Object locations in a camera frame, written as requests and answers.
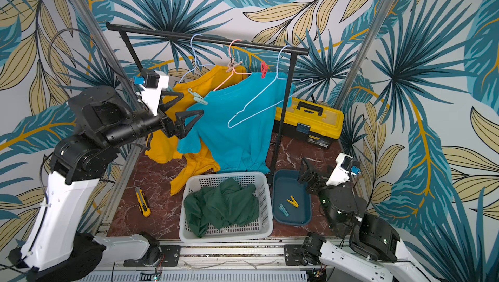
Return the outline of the dark green t-shirt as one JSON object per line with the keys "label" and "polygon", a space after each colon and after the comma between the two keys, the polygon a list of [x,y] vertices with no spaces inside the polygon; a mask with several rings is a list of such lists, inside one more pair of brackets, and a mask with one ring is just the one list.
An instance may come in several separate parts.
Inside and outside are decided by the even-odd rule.
{"label": "dark green t-shirt", "polygon": [[202,187],[183,202],[188,226],[201,238],[207,234],[209,226],[220,230],[233,225],[249,225],[259,217],[259,200],[255,192],[254,184],[241,187],[233,178],[217,187]]}

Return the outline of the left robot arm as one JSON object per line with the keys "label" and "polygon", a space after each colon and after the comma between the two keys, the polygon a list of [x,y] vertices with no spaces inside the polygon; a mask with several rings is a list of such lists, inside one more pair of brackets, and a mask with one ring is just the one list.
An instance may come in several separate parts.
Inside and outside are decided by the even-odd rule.
{"label": "left robot arm", "polygon": [[147,233],[106,239],[78,232],[94,189],[123,145],[155,131],[184,138],[203,110],[166,115],[133,111],[110,86],[88,88],[68,100],[77,127],[61,140],[51,156],[45,198],[26,243],[9,253],[15,268],[26,269],[28,281],[77,281],[96,267],[131,261],[155,266],[161,260],[159,242]]}

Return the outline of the teal blue t-shirt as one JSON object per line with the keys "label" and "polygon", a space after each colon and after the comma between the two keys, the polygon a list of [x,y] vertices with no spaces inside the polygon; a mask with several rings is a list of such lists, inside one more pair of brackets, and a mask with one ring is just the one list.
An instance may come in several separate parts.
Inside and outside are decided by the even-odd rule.
{"label": "teal blue t-shirt", "polygon": [[204,110],[189,134],[179,140],[181,154],[197,153],[203,142],[222,173],[269,173],[266,157],[276,109],[283,104],[287,74],[253,73],[242,82],[205,96],[208,105],[196,103],[190,110]]}

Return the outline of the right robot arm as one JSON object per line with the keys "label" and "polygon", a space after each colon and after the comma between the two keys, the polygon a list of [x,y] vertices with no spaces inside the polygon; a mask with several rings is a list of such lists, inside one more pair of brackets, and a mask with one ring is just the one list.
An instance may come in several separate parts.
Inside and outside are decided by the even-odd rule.
{"label": "right robot arm", "polygon": [[412,256],[398,232],[367,212],[366,200],[354,190],[360,173],[360,163],[344,153],[326,173],[308,159],[301,160],[298,182],[307,193],[318,196],[331,230],[348,240],[351,251],[310,232],[299,249],[300,262],[330,266],[360,281],[436,281]]}

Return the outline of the turquoise clothespin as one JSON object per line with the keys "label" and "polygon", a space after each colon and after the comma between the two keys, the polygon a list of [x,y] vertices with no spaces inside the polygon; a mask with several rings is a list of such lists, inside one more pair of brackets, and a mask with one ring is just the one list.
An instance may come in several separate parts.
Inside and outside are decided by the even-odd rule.
{"label": "turquoise clothespin", "polygon": [[283,206],[283,204],[279,204],[278,205],[278,209],[282,212],[282,214],[285,216],[285,217],[289,217],[290,214],[288,213],[287,209]]}

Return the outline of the pink wire hanger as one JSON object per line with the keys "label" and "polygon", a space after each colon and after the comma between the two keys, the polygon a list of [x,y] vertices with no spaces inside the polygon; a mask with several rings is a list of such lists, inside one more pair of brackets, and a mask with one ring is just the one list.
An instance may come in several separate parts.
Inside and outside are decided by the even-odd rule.
{"label": "pink wire hanger", "polygon": [[238,72],[237,71],[237,67],[241,66],[242,65],[242,62],[239,62],[239,63],[236,63],[235,62],[235,59],[232,57],[232,54],[231,54],[231,48],[232,48],[232,45],[237,42],[237,41],[241,41],[241,39],[236,39],[236,40],[233,40],[230,44],[229,44],[229,57],[230,57],[230,61],[227,65],[227,69],[226,69],[226,73],[230,73],[230,75],[223,81],[221,82],[215,89],[214,91],[217,91],[218,89],[220,89],[227,81],[229,81],[231,79],[231,77],[234,75],[234,74],[237,74],[237,75],[245,75],[245,76],[249,76],[250,73],[246,73],[246,72]]}

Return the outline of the yellow clothespin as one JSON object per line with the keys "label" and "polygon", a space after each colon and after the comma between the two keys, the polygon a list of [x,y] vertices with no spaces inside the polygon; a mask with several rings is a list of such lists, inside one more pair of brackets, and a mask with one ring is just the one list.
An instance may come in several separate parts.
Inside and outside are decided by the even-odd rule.
{"label": "yellow clothespin", "polygon": [[298,208],[299,207],[299,204],[298,202],[295,200],[295,198],[293,196],[290,196],[289,199],[287,199],[287,202],[290,203],[292,206],[294,206],[295,208]]}

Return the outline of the pale green clothespin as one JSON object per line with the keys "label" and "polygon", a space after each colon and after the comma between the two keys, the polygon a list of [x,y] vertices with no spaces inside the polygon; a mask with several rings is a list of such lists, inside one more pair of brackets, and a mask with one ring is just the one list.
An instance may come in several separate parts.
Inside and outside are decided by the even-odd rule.
{"label": "pale green clothespin", "polygon": [[204,99],[204,97],[194,92],[191,88],[188,89],[188,93],[190,93],[193,96],[195,102],[200,103],[202,105],[208,105],[208,102]]}

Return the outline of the red clothespin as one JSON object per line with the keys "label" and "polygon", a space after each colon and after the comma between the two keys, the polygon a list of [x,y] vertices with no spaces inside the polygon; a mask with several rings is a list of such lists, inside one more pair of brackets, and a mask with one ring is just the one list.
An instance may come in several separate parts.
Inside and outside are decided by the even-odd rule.
{"label": "red clothespin", "polygon": [[265,62],[261,62],[261,78],[265,79],[267,72],[269,71],[269,66]]}

